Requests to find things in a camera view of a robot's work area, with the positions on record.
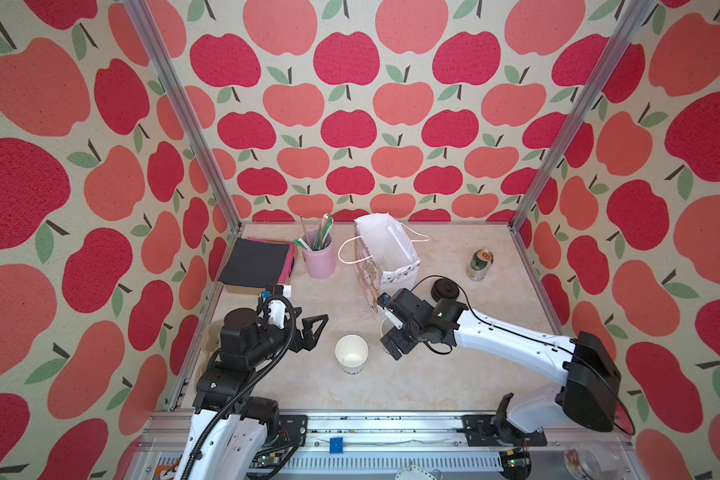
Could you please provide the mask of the orange candy bag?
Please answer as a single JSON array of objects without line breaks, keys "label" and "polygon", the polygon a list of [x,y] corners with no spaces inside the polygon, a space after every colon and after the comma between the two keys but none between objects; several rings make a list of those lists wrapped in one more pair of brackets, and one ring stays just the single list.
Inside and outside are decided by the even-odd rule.
[{"label": "orange candy bag", "polygon": [[180,466],[181,459],[177,459],[175,462],[166,465],[160,465],[155,469],[156,480],[175,480],[177,478],[177,471]]}]

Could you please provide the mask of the brown wooden stirrer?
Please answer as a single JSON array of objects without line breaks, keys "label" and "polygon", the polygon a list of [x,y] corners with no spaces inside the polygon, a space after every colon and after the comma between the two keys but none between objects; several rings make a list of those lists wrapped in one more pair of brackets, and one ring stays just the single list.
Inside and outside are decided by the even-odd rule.
[{"label": "brown wooden stirrer", "polygon": [[301,217],[301,216],[299,217],[299,219],[300,219],[300,223],[301,223],[302,230],[303,230],[303,240],[302,240],[302,243],[304,244],[304,248],[305,248],[305,249],[311,250],[311,243],[310,243],[310,240],[309,240],[309,231],[308,231],[308,228],[307,228],[306,221],[305,221],[305,219],[304,219],[303,217]]}]

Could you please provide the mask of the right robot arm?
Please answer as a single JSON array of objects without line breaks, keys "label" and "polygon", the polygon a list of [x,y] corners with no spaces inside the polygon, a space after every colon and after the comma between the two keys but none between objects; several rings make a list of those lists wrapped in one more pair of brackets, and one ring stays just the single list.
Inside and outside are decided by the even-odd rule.
[{"label": "right robot arm", "polygon": [[616,427],[621,374],[597,336],[544,334],[482,314],[468,301],[442,298],[430,305],[408,289],[381,294],[377,305],[393,324],[381,342],[396,360],[417,345],[443,344],[497,355],[548,379],[527,394],[502,398],[489,426],[498,441],[519,443],[567,422],[596,432]]}]

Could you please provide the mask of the aluminium frame post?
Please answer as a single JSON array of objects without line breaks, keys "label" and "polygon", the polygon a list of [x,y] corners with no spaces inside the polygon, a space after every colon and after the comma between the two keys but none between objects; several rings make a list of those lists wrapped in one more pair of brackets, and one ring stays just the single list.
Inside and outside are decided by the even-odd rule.
[{"label": "aluminium frame post", "polygon": [[611,78],[615,68],[627,51],[636,32],[651,15],[651,10],[656,5],[656,1],[648,0],[630,1],[626,5],[624,13],[619,18],[613,34],[604,47],[603,53],[595,64],[589,79],[584,84],[581,94],[573,103],[572,110],[568,113],[549,152],[545,154],[536,176],[509,223],[509,232],[513,237],[519,236],[522,225],[528,218],[532,208],[537,204],[538,197],[551,178],[556,165],[562,160],[588,112],[599,99],[607,81]]},{"label": "aluminium frame post", "polygon": [[171,101],[187,142],[195,153],[203,174],[209,182],[210,189],[230,225],[230,230],[235,236],[240,236],[243,229],[242,221],[226,188],[225,180],[212,148],[206,141],[192,102],[176,73],[172,58],[162,39],[157,22],[149,9],[148,2],[126,0],[124,4],[157,72],[157,76]]}]

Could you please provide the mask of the blue small block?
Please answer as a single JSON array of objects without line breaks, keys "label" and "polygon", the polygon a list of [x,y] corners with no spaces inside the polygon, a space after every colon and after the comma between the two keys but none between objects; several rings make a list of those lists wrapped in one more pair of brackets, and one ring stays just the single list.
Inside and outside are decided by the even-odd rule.
[{"label": "blue small block", "polygon": [[329,439],[329,453],[332,455],[342,454],[344,452],[344,439],[341,437],[333,437]]}]

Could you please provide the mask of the black napkin stack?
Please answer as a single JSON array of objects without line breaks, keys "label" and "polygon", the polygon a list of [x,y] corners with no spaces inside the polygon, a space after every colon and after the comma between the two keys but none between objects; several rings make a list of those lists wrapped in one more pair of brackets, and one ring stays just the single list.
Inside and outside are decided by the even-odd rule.
[{"label": "black napkin stack", "polygon": [[270,284],[287,284],[294,263],[293,243],[239,238],[218,280],[227,286],[261,290]]}]

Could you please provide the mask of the black cup lid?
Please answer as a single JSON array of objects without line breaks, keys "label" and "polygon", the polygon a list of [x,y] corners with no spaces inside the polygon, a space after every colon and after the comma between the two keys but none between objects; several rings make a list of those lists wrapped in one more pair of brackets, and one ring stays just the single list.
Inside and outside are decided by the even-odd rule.
[{"label": "black cup lid", "polygon": [[433,298],[433,301],[434,301],[435,303],[437,303],[437,302],[439,302],[439,301],[441,301],[441,300],[458,301],[458,296],[445,296],[445,297],[443,297],[443,296],[433,295],[432,298]]},{"label": "black cup lid", "polygon": [[460,287],[448,278],[437,279],[430,289],[430,294],[435,302],[439,302],[442,299],[457,300],[460,292]]}]

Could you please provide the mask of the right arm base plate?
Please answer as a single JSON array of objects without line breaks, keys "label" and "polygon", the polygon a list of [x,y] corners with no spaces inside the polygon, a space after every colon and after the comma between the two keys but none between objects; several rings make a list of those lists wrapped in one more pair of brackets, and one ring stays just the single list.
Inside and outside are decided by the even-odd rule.
[{"label": "right arm base plate", "polygon": [[548,445],[542,431],[525,433],[506,420],[493,415],[464,415],[461,432],[469,447],[544,447]]}]

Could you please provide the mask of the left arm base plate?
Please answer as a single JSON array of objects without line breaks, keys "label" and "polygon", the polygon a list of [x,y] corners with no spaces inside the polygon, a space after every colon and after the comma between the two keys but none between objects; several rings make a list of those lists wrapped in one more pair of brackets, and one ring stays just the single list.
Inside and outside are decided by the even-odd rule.
[{"label": "left arm base plate", "polygon": [[266,423],[267,434],[263,448],[284,447],[296,442],[299,447],[306,441],[308,431],[307,415],[280,415]]}]

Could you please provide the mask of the pink straw holder cup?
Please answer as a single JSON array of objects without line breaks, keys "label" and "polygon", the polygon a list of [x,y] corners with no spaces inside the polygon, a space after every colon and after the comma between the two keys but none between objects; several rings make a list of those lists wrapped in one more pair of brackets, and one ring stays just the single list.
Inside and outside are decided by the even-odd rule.
[{"label": "pink straw holder cup", "polygon": [[334,251],[333,238],[326,235],[324,246],[318,250],[301,249],[306,269],[314,279],[327,279],[336,269],[337,255]]}]

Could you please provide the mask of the white paper coffee cup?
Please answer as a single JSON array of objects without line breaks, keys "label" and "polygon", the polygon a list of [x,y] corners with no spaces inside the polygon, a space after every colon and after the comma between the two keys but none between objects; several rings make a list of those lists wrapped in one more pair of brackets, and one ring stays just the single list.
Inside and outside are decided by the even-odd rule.
[{"label": "white paper coffee cup", "polygon": [[345,335],[336,344],[335,358],[343,371],[349,375],[359,374],[368,359],[368,345],[358,335]]}]

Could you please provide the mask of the green drink can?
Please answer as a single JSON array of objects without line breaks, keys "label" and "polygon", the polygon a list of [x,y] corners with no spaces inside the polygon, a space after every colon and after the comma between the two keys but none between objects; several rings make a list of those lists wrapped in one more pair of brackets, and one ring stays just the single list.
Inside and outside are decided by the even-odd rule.
[{"label": "green drink can", "polygon": [[488,249],[475,251],[467,267],[467,276],[473,281],[481,281],[485,278],[494,262],[493,253]]}]

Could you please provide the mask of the right aluminium frame post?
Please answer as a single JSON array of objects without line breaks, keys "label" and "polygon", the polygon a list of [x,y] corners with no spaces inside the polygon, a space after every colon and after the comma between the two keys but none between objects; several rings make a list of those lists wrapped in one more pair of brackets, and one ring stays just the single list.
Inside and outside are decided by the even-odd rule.
[{"label": "right aluminium frame post", "polygon": [[528,218],[532,208],[537,204],[538,197],[551,178],[556,165],[562,160],[588,112],[599,99],[607,81],[611,78],[615,68],[627,51],[636,32],[651,15],[651,10],[656,5],[656,1],[648,0],[630,1],[626,5],[624,13],[619,18],[613,34],[604,47],[603,53],[595,64],[589,79],[584,84],[581,94],[573,103],[572,110],[568,113],[549,152],[545,154],[536,176],[509,223],[509,232],[513,237],[519,236],[522,225]]}]

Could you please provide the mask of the left aluminium frame post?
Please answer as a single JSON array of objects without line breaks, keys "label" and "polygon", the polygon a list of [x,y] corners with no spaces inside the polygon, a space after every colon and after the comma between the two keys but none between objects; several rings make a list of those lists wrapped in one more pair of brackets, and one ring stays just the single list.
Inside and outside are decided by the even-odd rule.
[{"label": "left aluminium frame post", "polygon": [[171,101],[187,142],[195,153],[203,174],[209,182],[210,189],[230,225],[230,230],[235,236],[240,236],[243,229],[242,221],[226,188],[225,180],[212,148],[206,141],[192,102],[176,73],[172,58],[162,39],[157,22],[149,9],[148,2],[126,0],[124,4],[157,72],[157,76]]}]

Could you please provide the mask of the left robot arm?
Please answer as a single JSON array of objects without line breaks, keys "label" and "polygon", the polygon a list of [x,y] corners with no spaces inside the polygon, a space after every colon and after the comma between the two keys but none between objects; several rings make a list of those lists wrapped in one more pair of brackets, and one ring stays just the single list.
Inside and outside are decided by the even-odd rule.
[{"label": "left robot arm", "polygon": [[271,479],[304,444],[307,420],[282,422],[278,402],[254,387],[288,352],[310,351],[329,321],[282,297],[226,314],[220,347],[199,378],[177,479]]}]

